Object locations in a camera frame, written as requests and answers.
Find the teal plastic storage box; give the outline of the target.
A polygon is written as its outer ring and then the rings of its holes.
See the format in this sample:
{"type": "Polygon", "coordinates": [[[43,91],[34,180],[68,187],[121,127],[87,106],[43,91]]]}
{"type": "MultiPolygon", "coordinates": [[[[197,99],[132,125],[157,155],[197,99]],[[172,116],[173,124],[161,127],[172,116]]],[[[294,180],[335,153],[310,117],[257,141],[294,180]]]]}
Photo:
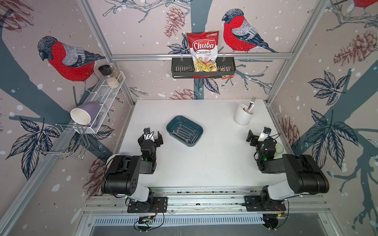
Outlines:
{"type": "Polygon", "coordinates": [[[174,117],[167,125],[167,132],[188,147],[195,146],[203,135],[203,128],[184,116],[174,117]]]}

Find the small silver wrench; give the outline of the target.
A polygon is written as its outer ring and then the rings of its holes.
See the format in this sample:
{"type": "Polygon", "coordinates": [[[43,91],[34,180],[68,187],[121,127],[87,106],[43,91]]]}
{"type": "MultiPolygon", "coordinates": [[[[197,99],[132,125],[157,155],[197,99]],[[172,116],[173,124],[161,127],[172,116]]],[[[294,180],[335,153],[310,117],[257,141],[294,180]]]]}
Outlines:
{"type": "Polygon", "coordinates": [[[192,141],[190,138],[188,138],[187,136],[185,136],[185,135],[183,135],[181,133],[173,131],[172,134],[175,135],[175,136],[177,136],[177,137],[179,137],[180,139],[182,139],[185,143],[189,144],[192,141]]]}

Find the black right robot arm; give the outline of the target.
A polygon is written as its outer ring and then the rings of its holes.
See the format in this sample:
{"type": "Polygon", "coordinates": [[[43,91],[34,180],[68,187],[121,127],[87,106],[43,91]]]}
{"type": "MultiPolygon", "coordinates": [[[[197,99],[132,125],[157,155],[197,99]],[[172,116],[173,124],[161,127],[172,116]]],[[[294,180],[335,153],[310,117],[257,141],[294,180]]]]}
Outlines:
{"type": "Polygon", "coordinates": [[[299,195],[327,193],[330,184],[311,155],[283,154],[275,159],[277,141],[270,136],[271,129],[265,127],[259,136],[251,130],[246,141],[256,148],[254,159],[263,174],[282,174],[286,179],[262,188],[259,197],[246,196],[246,208],[254,211],[285,210],[284,200],[299,195]]]}

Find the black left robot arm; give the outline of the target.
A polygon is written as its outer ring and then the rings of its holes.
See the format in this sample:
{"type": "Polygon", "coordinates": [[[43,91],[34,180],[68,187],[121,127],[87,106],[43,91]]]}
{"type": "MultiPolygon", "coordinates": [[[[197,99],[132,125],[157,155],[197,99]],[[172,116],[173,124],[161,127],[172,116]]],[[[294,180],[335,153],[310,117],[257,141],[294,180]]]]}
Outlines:
{"type": "Polygon", "coordinates": [[[149,128],[138,138],[141,155],[114,154],[106,162],[101,192],[116,198],[126,196],[133,201],[149,203],[153,201],[150,188],[138,182],[139,175],[152,175],[157,167],[157,148],[163,144],[162,135],[149,128]]]}

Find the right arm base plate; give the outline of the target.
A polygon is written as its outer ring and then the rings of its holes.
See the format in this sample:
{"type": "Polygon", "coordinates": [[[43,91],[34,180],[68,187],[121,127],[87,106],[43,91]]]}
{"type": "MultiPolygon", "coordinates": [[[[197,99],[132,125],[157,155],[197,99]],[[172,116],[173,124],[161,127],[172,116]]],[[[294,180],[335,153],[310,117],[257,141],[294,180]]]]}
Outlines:
{"type": "Polygon", "coordinates": [[[257,211],[286,211],[286,207],[283,201],[276,201],[267,198],[263,200],[260,196],[249,195],[244,196],[244,204],[248,212],[257,212],[257,211]]]}

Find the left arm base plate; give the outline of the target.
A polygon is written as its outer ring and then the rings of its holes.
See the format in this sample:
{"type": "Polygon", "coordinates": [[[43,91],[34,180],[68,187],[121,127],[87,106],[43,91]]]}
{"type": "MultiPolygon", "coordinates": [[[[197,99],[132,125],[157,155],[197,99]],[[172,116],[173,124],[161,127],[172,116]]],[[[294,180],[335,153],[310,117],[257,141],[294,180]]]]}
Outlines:
{"type": "Polygon", "coordinates": [[[168,197],[153,197],[151,201],[139,202],[130,200],[128,213],[166,213],[168,197]]]}

